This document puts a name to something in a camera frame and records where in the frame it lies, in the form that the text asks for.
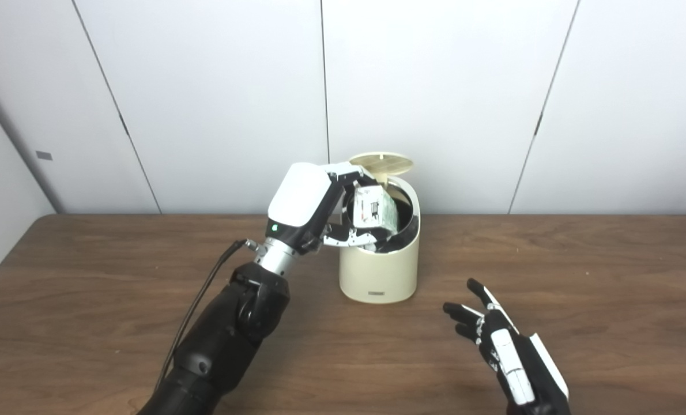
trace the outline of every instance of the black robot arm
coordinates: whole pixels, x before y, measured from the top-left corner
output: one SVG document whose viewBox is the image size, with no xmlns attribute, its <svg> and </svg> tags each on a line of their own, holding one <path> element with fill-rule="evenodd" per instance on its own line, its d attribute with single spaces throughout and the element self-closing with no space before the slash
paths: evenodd
<svg viewBox="0 0 686 415">
<path fill-rule="evenodd" d="M 255 262 L 239 266 L 174 354 L 174 367 L 138 415 L 210 415 L 246 373 L 289 302 L 287 281 Z"/>
</svg>

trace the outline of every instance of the label on box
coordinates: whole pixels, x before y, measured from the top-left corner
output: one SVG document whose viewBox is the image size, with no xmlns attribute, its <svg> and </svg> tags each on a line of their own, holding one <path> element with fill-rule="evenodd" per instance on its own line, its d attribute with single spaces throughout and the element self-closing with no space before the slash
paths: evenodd
<svg viewBox="0 0 686 415">
<path fill-rule="evenodd" d="M 353 226 L 358 229 L 383 228 L 397 233 L 397 205 L 382 186 L 356 189 L 353 199 Z"/>
</svg>

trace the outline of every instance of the wooden table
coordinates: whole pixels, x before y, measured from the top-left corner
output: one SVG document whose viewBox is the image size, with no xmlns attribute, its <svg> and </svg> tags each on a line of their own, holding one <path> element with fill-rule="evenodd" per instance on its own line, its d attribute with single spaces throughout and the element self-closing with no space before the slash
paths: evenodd
<svg viewBox="0 0 686 415">
<path fill-rule="evenodd" d="M 0 265 L 0 414 L 135 413 L 185 310 L 261 216 L 47 216 Z M 446 300 L 486 284 L 537 331 L 574 415 L 686 414 L 686 216 L 427 216 L 419 288 L 353 302 L 335 249 L 299 261 L 292 300 L 219 413 L 504 413 Z M 240 251 L 221 270 L 251 258 Z"/>
</svg>

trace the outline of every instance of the small gray label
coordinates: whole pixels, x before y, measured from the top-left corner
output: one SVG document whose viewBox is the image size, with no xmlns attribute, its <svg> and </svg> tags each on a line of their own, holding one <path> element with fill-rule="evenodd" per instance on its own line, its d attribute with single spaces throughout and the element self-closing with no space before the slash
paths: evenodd
<svg viewBox="0 0 686 415">
<path fill-rule="evenodd" d="M 38 158 L 40 158 L 41 160 L 51 160 L 51 161 L 53 161 L 53 159 L 54 159 L 53 157 L 51 157 L 51 153 L 38 152 L 38 150 L 36 150 L 36 152 L 35 152 L 35 157 L 38 157 Z"/>
</svg>

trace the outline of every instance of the robot finger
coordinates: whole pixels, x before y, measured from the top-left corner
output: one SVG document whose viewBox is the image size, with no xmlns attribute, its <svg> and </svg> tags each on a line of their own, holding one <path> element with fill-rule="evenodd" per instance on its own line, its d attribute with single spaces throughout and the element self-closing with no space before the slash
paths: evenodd
<svg viewBox="0 0 686 415">
<path fill-rule="evenodd" d="M 443 304 L 443 311 L 457 322 L 474 327 L 474 329 L 480 325 L 480 320 L 484 318 L 482 313 L 463 304 L 445 303 Z"/>
<path fill-rule="evenodd" d="M 469 287 L 470 291 L 476 294 L 477 297 L 479 297 L 484 307 L 489 307 L 489 304 L 499 305 L 499 302 L 491 294 L 491 292 L 489 292 L 489 289 L 487 289 L 484 284 L 480 283 L 474 278 L 469 278 L 469 280 L 466 282 L 466 286 Z"/>
<path fill-rule="evenodd" d="M 466 337 L 470 341 L 474 342 L 474 344 L 478 345 L 481 342 L 479 339 L 479 334 L 477 334 L 477 329 L 473 326 L 467 326 L 463 323 L 458 323 L 456 324 L 456 333 Z"/>
</svg>

